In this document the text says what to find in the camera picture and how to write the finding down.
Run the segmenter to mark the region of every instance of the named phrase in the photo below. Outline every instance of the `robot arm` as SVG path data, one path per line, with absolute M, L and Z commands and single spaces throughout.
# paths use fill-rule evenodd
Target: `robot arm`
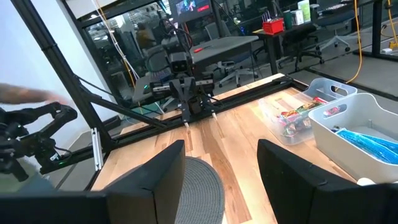
M 54 120 L 40 131 L 29 134 L 24 125 L 33 123 L 48 113 Z M 73 108 L 59 103 L 35 109 L 0 111 L 0 172 L 14 174 L 19 181 L 24 181 L 28 175 L 17 158 L 35 156 L 42 167 L 63 162 L 68 156 L 57 153 L 55 140 L 50 137 L 64 124 L 76 118 L 77 112 Z

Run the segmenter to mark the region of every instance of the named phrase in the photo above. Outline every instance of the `yellow cable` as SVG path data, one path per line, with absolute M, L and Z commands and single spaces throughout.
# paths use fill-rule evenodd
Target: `yellow cable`
M 108 20 L 106 19 L 106 16 L 105 16 L 105 13 L 104 13 L 104 11 L 102 11 L 102 8 L 101 8 L 101 5 L 100 5 L 100 3 L 98 2 L 98 0 L 95 0 L 96 1 L 96 3 L 97 3 L 97 7 L 98 7 L 98 9 L 99 9 L 99 11 L 101 12 L 101 15 L 102 15 L 102 17 L 104 18 L 104 20 L 105 20 L 105 22 L 106 22 L 106 24 L 105 25 L 109 25 L 109 23 L 108 23 Z M 112 32 L 110 32 L 110 31 L 108 31 L 109 32 L 109 34 L 112 36 L 112 38 L 114 38 L 114 35 L 112 34 Z M 130 72 L 130 68 L 128 67 L 128 65 L 127 65 L 127 63 L 126 63 L 126 59 L 125 58 L 123 58 L 123 62 L 124 62 L 124 66 L 126 67 L 126 69 L 127 69 L 127 71 L 129 72 L 129 76 L 130 76 L 130 79 L 131 79 L 131 82 L 132 82 L 132 86 L 134 87 L 134 89 L 136 89 L 136 83 L 134 82 L 134 79 L 133 79 L 133 77 L 132 77 L 132 75 L 131 75 L 131 72 Z M 138 102 L 138 106 L 140 107 L 139 109 L 140 109 L 140 111 L 141 111 L 141 114 L 144 114 L 143 112 L 142 112 L 142 108 L 141 108 L 141 104 Z
M 355 76 L 352 79 L 348 80 L 346 82 L 346 84 L 354 81 L 356 79 L 356 77 L 358 77 L 359 72 L 361 71 L 361 67 L 362 67 L 362 45 L 361 45 L 361 34 L 359 33 L 358 9 L 356 7 L 356 5 L 357 5 L 356 1 L 357 0 L 354 0 L 354 10 L 355 10 L 356 32 L 358 35 L 358 45 L 359 45 L 359 67 L 358 67 L 358 70 L 356 71 Z
M 392 29 L 392 33 L 394 34 L 394 40 L 396 42 L 396 45 L 398 45 L 398 40 L 397 40 L 397 34 L 396 34 L 396 29 L 394 28 L 394 23 L 392 22 L 392 16 L 391 16 L 391 9 L 388 9 L 388 17 L 390 19 L 390 24 L 391 24 L 391 29 Z

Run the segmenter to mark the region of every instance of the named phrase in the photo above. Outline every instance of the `wooden table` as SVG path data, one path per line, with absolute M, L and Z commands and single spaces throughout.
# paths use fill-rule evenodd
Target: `wooden table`
M 217 98 L 237 94 L 283 76 L 273 75 L 257 82 L 228 91 Z M 287 111 L 293 102 L 282 100 L 284 96 L 299 93 L 289 88 L 264 97 L 281 111 Z M 172 111 L 163 119 L 175 116 Z M 223 181 L 225 213 L 223 224 L 276 223 L 270 202 L 261 181 L 257 164 L 257 141 L 268 139 L 296 155 L 348 180 L 355 181 L 316 147 L 314 140 L 295 146 L 283 146 L 266 128 L 258 100 L 233 108 L 214 118 L 190 124 L 190 130 L 177 128 L 158 136 L 147 138 L 113 151 L 99 174 L 93 190 L 101 190 L 107 184 L 130 169 L 147 162 L 161 150 L 178 139 L 185 140 L 187 156 L 200 158 L 214 167 Z M 129 132 L 144 126 L 135 124 L 123 129 Z

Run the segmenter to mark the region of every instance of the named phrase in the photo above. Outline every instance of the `person's hand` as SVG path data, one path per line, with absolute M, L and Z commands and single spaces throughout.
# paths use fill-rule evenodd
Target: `person's hand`
M 46 103 L 53 103 L 53 102 L 59 102 L 62 105 L 70 105 L 72 103 L 72 101 L 66 99 L 65 97 L 58 95 L 56 93 L 53 92 L 48 92 L 46 94 Z

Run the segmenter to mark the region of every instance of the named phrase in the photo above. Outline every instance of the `white wall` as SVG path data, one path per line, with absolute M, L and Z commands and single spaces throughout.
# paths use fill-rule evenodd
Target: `white wall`
M 93 64 L 92 58 L 87 54 L 85 47 L 76 36 L 75 30 L 72 29 L 65 17 L 60 7 L 61 4 L 56 0 L 32 0 L 32 2 L 72 70 L 100 88 L 107 89 L 101 82 L 98 68 Z M 2 36 L 0 37 L 0 82 L 51 90 L 70 98 L 10 0 L 0 1 L 0 11 L 0 20 L 3 21 Z M 111 100 L 107 94 L 91 87 L 88 88 L 104 99 Z M 5 110 L 19 110 L 26 107 L 35 108 L 40 105 L 43 104 L 0 106 Z M 103 121 L 117 115 L 117 113 L 99 106 L 95 108 Z M 28 125 L 28 130 L 30 132 L 37 131 L 51 120 L 50 116 L 44 116 Z M 78 118 L 66 124 L 53 138 L 58 147 L 69 147 L 82 132 L 87 130 L 89 127 L 79 112 Z

